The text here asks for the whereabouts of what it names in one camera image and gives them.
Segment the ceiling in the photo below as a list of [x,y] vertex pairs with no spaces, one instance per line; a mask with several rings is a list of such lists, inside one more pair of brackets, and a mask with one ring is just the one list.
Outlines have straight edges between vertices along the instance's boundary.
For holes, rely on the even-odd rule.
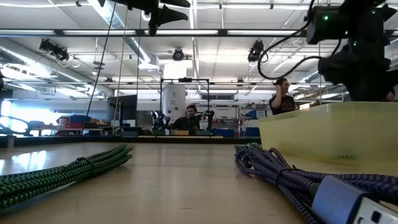
[[[171,22],[162,25],[159,29],[299,29],[303,26],[303,18],[306,14],[309,0],[273,0],[274,8],[268,9],[270,1],[268,0],[223,0],[223,9],[218,8],[219,0],[197,0],[190,9],[173,8],[190,16],[190,21]],[[387,1],[392,7],[398,6],[398,0]],[[24,7],[0,7],[0,29],[107,29],[108,24],[89,5],[87,1],[80,1],[82,7],[62,6],[62,7],[35,7],[31,5],[41,4],[48,6],[51,4],[75,4],[75,0],[0,0],[0,4],[20,4]],[[319,0],[319,4],[341,4],[342,0]],[[141,17],[141,11],[136,9],[126,12],[125,6],[116,8],[121,19],[125,20],[127,13],[128,29],[146,29],[147,21]],[[398,14],[386,22],[386,29],[398,28]],[[39,50],[42,40],[40,37],[13,37],[7,38],[20,46],[43,55]],[[160,66],[170,63],[171,52],[175,48],[182,48],[187,55],[193,55],[193,39],[191,37],[138,37],[136,38],[140,46],[148,52],[158,55]],[[193,69],[193,60],[184,61],[187,66],[187,76],[197,78],[209,78],[214,82],[232,82],[238,78],[244,78],[245,82],[262,82],[264,79],[258,74],[257,68],[252,68],[248,63],[247,57],[249,49],[256,40],[262,40],[265,46],[279,38],[265,37],[196,37],[198,60],[198,73]],[[96,76],[92,74],[95,60],[101,60],[101,53],[105,45],[105,38],[98,38],[98,47],[96,48],[96,39],[92,37],[54,37],[51,41],[66,47],[68,52],[79,58],[68,66],[68,69],[79,73],[91,80]],[[320,45],[308,45],[304,38],[292,38],[280,44],[270,53],[270,60],[264,66],[263,72],[269,76],[281,75],[293,67],[299,60],[312,55],[327,56],[332,53],[336,47],[337,41],[323,41]],[[395,47],[397,42],[386,48],[386,56],[394,60],[397,57]],[[121,70],[121,81],[131,82],[137,80],[140,82],[151,82],[159,80],[159,72],[147,72],[139,70],[137,67],[137,56],[128,47],[124,46],[123,40],[119,37],[110,37],[106,45],[106,55],[104,56],[105,66],[101,71],[100,81],[106,78],[112,78],[118,81],[120,72],[120,61],[123,61]],[[50,55],[44,57],[56,63]],[[288,79],[290,82],[300,82],[305,77],[316,71],[317,61],[309,60],[291,74]],[[143,89],[153,89],[156,85],[142,85]],[[114,90],[116,85],[109,86]],[[252,89],[253,86],[244,86],[243,88]],[[257,89],[270,89],[271,86],[259,86]],[[311,89],[302,88],[301,91],[310,91]]]

